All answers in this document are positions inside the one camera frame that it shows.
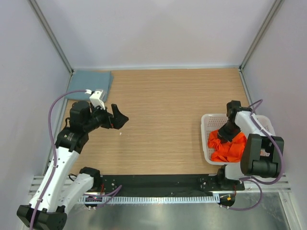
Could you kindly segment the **orange t shirt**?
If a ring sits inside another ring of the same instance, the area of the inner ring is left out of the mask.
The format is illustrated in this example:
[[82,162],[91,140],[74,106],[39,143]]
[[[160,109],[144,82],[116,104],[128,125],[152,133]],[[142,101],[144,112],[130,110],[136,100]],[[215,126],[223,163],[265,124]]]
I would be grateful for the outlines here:
[[212,131],[209,134],[207,145],[210,149],[214,149],[211,154],[211,161],[214,162],[240,162],[247,138],[240,132],[232,142],[222,144],[217,137],[218,130]]

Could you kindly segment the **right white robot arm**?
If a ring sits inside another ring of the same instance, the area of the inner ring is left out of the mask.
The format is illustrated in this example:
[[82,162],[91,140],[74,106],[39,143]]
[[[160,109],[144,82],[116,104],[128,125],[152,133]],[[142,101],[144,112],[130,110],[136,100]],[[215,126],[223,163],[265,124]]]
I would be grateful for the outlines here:
[[241,132],[247,141],[240,162],[218,170],[217,186],[226,190],[248,179],[265,185],[277,183],[283,175],[283,138],[267,131],[258,121],[255,109],[243,107],[240,101],[227,103],[226,116],[228,120],[218,130],[217,137],[227,143]]

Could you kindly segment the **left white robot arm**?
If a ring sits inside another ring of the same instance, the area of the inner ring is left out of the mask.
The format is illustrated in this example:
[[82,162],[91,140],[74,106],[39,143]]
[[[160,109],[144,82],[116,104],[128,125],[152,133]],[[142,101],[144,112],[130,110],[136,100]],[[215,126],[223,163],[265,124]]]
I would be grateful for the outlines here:
[[68,174],[89,140],[89,133],[97,128],[121,129],[128,117],[116,104],[112,112],[87,101],[75,102],[59,132],[55,154],[46,175],[28,205],[20,205],[17,216],[31,230],[61,230],[68,214],[78,200],[88,191],[98,191],[102,185],[100,171],[84,167],[73,183],[64,188]]

